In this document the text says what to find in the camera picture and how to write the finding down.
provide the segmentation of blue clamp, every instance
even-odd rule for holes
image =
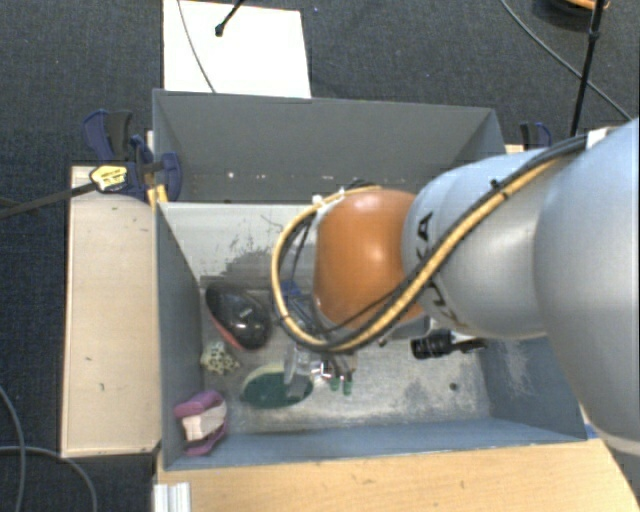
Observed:
[[[153,173],[156,184],[163,184],[170,201],[176,201],[182,189],[182,168],[175,152],[162,155],[154,163],[153,152],[140,135],[129,138],[128,129],[132,113],[128,111],[107,112],[97,110],[89,114],[82,123],[85,143],[98,157],[101,164],[117,163],[127,169],[127,186],[116,193],[147,201],[150,186],[145,183],[145,174]],[[133,161],[129,148],[133,149]]]

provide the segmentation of yellow cable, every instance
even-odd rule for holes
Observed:
[[[467,219],[465,219],[460,226],[458,226],[454,231],[452,231],[447,238],[442,242],[438,250],[432,255],[429,261],[425,264],[422,270],[418,273],[416,278],[411,282],[411,284],[407,287],[407,289],[400,295],[395,303],[387,310],[387,312],[382,315],[373,325],[371,325],[368,329],[361,332],[356,338],[353,340],[344,343],[342,345],[329,348],[328,350],[331,352],[349,350],[351,348],[357,347],[359,344],[363,343],[367,339],[378,335],[381,333],[384,328],[395,318],[400,315],[402,311],[413,301],[413,299],[420,293],[424,285],[431,279],[431,277],[435,274],[435,272],[439,269],[440,265],[446,258],[453,252],[455,247],[462,241],[462,239],[469,234],[469,232],[474,229],[480,222],[482,222],[486,217],[488,217],[496,208],[498,208],[509,196],[512,196],[520,189],[525,187],[535,178],[540,176],[543,172],[545,172],[549,167],[551,167],[557,159],[551,160],[547,163],[539,165],[531,169],[526,174],[516,178],[514,181],[506,185],[503,189],[503,193],[498,193],[488,199],[484,204],[474,210]],[[365,189],[355,189],[353,193],[363,192]],[[342,197],[341,194],[334,194],[333,196],[329,196],[324,200],[325,203],[330,203],[336,201]],[[322,204],[313,205],[308,208],[300,215],[298,215],[282,232],[278,242],[276,243],[276,247],[273,251],[273,258],[271,260],[271,283],[273,287],[274,297],[276,307],[278,308],[278,312],[281,315],[282,321],[287,325],[289,330],[293,332],[297,337],[306,341],[309,344],[315,346],[325,346],[326,341],[315,338],[311,336],[309,333],[303,331],[298,324],[289,316],[289,311],[284,303],[284,299],[282,297],[282,292],[280,290],[280,282],[279,282],[279,269],[278,269],[278,261],[280,259],[280,253],[282,247],[284,245],[284,241],[286,238],[293,232],[293,230],[297,227],[297,225],[302,222],[306,217],[315,213]]]

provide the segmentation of green object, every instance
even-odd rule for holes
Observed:
[[[261,366],[247,376],[242,385],[240,398],[258,409],[277,409],[301,402],[312,391],[313,382],[309,379],[302,398],[289,398],[284,383],[284,366],[274,363]]]
[[[345,380],[342,384],[342,394],[344,396],[349,396],[351,394],[351,390],[353,389],[353,381]]]
[[[331,391],[338,391],[338,389],[340,389],[340,377],[331,377],[331,380],[329,380],[329,388]]]

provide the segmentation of white paper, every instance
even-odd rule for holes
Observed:
[[[298,11],[242,6],[216,37],[229,4],[180,1],[185,24],[215,92],[310,98]],[[210,92],[180,19],[177,0],[164,0],[164,87]]]

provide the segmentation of small toy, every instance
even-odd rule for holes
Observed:
[[[182,420],[188,457],[206,455],[227,432],[227,404],[215,390],[197,393],[176,405],[173,414]]]
[[[230,355],[222,341],[210,341],[200,356],[200,364],[207,370],[220,376],[227,375],[240,368],[240,363]]]

